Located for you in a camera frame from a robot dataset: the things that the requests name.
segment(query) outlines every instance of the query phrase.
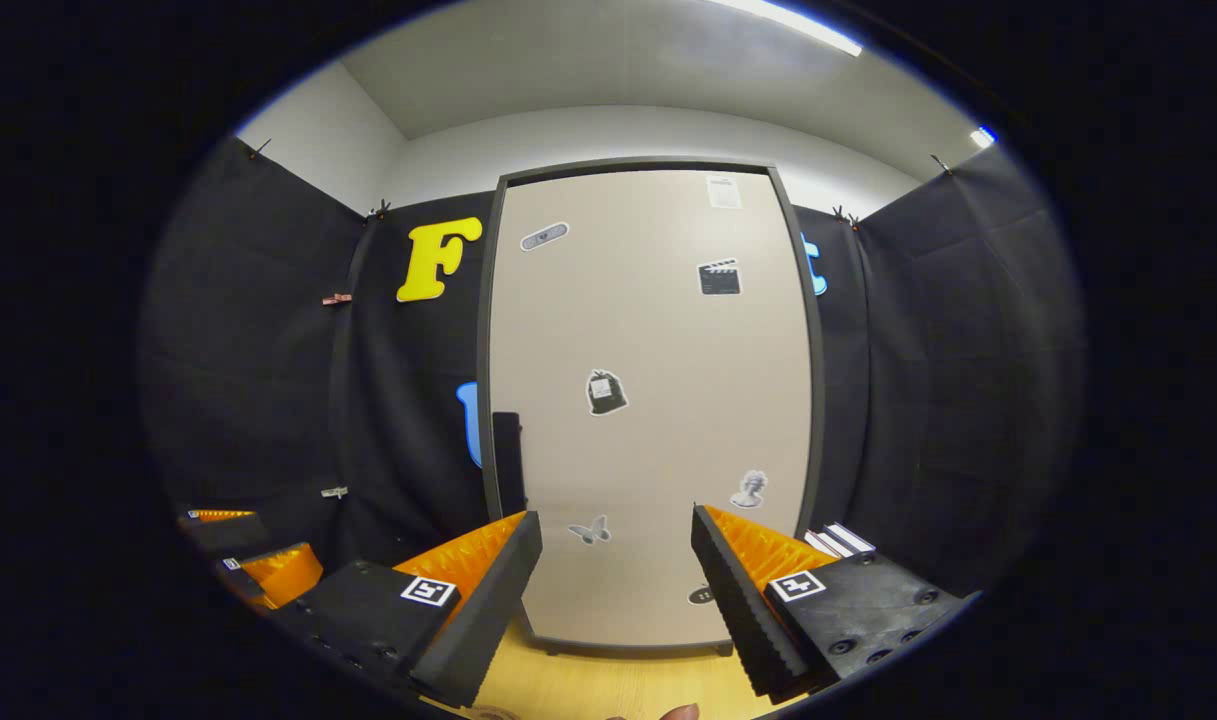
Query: ceiling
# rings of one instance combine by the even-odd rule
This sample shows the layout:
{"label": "ceiling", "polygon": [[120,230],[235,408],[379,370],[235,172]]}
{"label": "ceiling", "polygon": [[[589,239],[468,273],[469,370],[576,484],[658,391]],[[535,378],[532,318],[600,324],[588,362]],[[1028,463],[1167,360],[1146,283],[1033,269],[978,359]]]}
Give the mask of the ceiling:
{"label": "ceiling", "polygon": [[467,0],[342,58],[413,140],[577,105],[707,109],[825,137],[919,181],[978,147],[950,101],[865,47],[852,58],[705,0]]}

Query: white wall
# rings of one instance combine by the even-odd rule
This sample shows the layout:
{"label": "white wall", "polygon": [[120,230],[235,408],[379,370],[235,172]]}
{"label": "white wall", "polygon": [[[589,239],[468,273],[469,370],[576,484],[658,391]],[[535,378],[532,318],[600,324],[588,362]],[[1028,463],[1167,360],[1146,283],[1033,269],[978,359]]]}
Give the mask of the white wall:
{"label": "white wall", "polygon": [[341,63],[290,88],[236,133],[295,176],[368,214],[378,204],[403,135]]}
{"label": "white wall", "polygon": [[540,109],[431,133],[399,147],[381,192],[392,206],[494,190],[503,174],[630,154],[772,161],[791,202],[867,216],[916,179],[804,133],[700,109],[599,105]]}

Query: wooden floor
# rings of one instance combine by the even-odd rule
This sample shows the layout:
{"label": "wooden floor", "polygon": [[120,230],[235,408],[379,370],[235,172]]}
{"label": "wooden floor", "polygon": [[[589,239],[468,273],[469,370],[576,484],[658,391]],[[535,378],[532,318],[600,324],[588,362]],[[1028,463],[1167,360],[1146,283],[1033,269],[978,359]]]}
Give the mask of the wooden floor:
{"label": "wooden floor", "polygon": [[793,701],[773,705],[767,697],[755,697],[736,651],[731,657],[712,648],[649,659],[619,651],[548,656],[525,642],[518,624],[511,623],[473,708],[452,711],[473,720],[657,720],[691,702],[699,703],[701,720],[750,720]]}

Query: beige door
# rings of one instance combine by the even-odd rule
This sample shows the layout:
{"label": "beige door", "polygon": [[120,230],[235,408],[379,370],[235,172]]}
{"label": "beige door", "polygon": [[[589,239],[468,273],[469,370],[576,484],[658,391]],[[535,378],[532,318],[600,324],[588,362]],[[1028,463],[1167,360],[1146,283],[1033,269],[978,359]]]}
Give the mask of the beige door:
{"label": "beige door", "polygon": [[[556,238],[525,242],[548,227]],[[690,601],[705,583],[692,504],[795,534],[813,403],[806,297],[763,174],[617,171],[506,191],[488,393],[525,428],[538,637],[728,640],[714,602]]]}

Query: door frame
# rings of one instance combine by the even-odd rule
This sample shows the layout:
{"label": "door frame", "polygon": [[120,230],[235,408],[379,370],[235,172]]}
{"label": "door frame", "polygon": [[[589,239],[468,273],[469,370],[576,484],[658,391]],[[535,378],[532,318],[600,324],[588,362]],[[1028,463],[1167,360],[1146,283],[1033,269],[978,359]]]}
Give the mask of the door frame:
{"label": "door frame", "polygon": [[[477,383],[476,404],[479,410],[479,461],[484,471],[484,499],[488,504],[488,516],[493,521],[503,518],[493,443],[493,406],[489,400],[492,395],[489,393],[492,387],[489,378],[489,328],[493,310],[493,270],[497,264],[497,235],[500,231],[501,209],[506,206],[506,191],[511,187],[525,186],[525,184],[545,182],[554,179],[636,170],[707,170],[716,173],[758,174],[758,176],[768,176],[773,190],[776,191],[776,201],[781,206],[783,216],[786,219],[786,229],[790,231],[791,247],[795,249],[795,264],[800,270],[800,299],[804,303],[804,322],[808,325],[809,366],[813,378],[808,474],[804,478],[803,502],[800,504],[800,519],[795,524],[795,536],[801,538],[804,530],[808,529],[813,505],[817,502],[823,451],[821,439],[824,427],[826,427],[824,424],[826,375],[824,373],[821,354],[821,325],[817,310],[817,300],[813,296],[813,272],[811,260],[804,251],[803,231],[800,229],[800,219],[795,216],[795,206],[791,206],[786,196],[786,189],[781,184],[781,178],[778,176],[776,165],[767,163],[767,161],[735,161],[689,154],[649,154],[604,161],[577,161],[577,163],[562,163],[509,173],[498,179],[497,190],[493,195],[493,209],[488,219],[488,225],[484,227],[484,265],[481,269],[479,277],[479,336],[477,336],[477,369],[475,376]],[[520,603],[520,615],[527,635],[534,637],[535,635],[532,632],[532,625],[529,619],[527,619],[527,612],[522,602]],[[598,646],[598,643],[559,642],[561,645]],[[708,643],[701,643],[701,646],[708,646]]]}

